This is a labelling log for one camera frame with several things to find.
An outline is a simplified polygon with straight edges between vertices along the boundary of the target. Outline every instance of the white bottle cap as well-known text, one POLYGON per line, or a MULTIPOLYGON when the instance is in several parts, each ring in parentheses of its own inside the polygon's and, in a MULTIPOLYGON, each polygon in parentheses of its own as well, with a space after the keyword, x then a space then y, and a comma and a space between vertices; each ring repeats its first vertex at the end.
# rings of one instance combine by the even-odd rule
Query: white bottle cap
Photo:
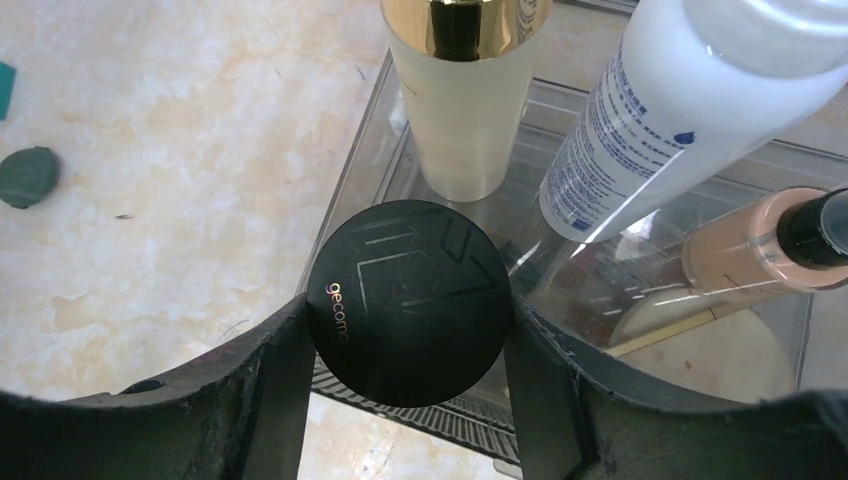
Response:
POLYGON ((762 75, 807 77, 848 64, 848 0, 683 0, 715 55, 762 75))

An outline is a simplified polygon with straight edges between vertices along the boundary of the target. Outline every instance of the acrylic organizer tray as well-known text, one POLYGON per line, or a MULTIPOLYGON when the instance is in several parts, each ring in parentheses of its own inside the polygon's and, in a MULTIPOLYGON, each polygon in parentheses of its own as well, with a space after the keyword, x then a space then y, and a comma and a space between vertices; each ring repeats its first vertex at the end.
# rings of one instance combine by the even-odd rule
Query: acrylic organizer tray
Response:
MULTIPOLYGON (((769 192, 799 185, 833 188, 848 179, 848 159, 771 143, 617 238, 576 245, 547 226, 537 192, 585 97, 584 92, 534 81, 506 180, 484 200, 452 203, 433 193, 420 173, 399 81, 387 59, 318 245, 345 220, 377 203, 414 198, 448 205, 492 238, 509 268, 515 295, 603 350, 621 314, 655 283, 655 264, 645 259, 769 192)), ((784 296, 752 310, 742 320, 716 320, 619 358, 672 383, 742 402, 808 388, 848 388, 848 290, 784 296)), ((462 396, 423 409, 368 402, 341 385, 320 360, 313 389, 518 463, 502 359, 462 396)))

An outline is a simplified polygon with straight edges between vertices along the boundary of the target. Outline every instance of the blue logo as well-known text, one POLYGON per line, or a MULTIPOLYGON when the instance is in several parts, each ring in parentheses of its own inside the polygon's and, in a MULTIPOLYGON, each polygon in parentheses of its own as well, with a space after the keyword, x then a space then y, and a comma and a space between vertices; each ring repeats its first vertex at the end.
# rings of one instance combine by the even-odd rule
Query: blue logo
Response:
POLYGON ((692 145, 695 143, 695 132, 678 133, 674 136, 674 141, 679 145, 692 145))

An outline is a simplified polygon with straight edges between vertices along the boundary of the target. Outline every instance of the bottle label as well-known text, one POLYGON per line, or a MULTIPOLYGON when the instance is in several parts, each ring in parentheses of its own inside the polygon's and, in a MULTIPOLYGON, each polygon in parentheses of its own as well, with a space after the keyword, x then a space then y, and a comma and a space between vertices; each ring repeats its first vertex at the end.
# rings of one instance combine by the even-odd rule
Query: bottle label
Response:
POLYGON ((628 81, 619 48, 548 173, 550 211, 580 232, 600 228, 696 140, 695 132, 652 118, 628 81))

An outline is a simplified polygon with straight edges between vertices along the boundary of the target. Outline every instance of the beige foundation bottle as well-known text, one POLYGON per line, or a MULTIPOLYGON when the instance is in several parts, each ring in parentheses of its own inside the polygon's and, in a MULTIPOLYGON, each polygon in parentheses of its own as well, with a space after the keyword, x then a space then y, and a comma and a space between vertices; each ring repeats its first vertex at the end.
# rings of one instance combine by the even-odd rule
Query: beige foundation bottle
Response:
POLYGON ((686 277, 721 302, 841 286, 848 279, 848 188, 789 188, 697 229, 686 277))

